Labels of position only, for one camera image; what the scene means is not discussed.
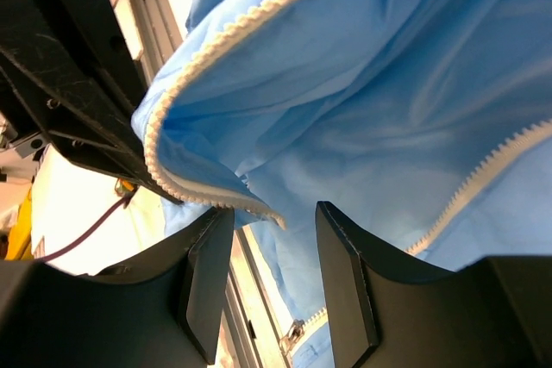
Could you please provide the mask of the light blue hooded jacket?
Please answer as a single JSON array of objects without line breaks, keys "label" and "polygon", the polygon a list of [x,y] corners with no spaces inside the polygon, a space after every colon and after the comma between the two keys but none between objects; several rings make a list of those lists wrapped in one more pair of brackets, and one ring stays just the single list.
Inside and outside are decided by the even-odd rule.
[{"label": "light blue hooded jacket", "polygon": [[432,265],[551,253],[551,0],[193,0],[132,116],[173,201],[250,227],[334,364],[317,203]]}]

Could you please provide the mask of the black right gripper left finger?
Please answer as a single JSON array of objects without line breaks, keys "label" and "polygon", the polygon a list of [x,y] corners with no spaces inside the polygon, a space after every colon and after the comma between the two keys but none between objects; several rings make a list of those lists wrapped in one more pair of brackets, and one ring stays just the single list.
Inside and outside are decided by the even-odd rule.
[{"label": "black right gripper left finger", "polygon": [[225,300],[235,212],[192,224],[95,278],[120,285],[140,365],[211,365]]}]

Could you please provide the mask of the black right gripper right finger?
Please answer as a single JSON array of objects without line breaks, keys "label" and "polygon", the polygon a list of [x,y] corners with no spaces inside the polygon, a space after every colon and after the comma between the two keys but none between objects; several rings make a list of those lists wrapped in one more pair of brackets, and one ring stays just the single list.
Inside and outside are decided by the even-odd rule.
[{"label": "black right gripper right finger", "polygon": [[474,281],[423,262],[320,202],[317,247],[338,367],[483,364]]}]

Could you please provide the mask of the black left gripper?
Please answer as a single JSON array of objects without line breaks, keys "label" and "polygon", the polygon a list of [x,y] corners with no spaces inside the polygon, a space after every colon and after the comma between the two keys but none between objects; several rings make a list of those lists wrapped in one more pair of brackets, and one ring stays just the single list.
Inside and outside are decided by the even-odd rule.
[{"label": "black left gripper", "polygon": [[110,0],[1,0],[1,113],[73,165],[181,204],[147,171],[130,118],[145,94]]}]

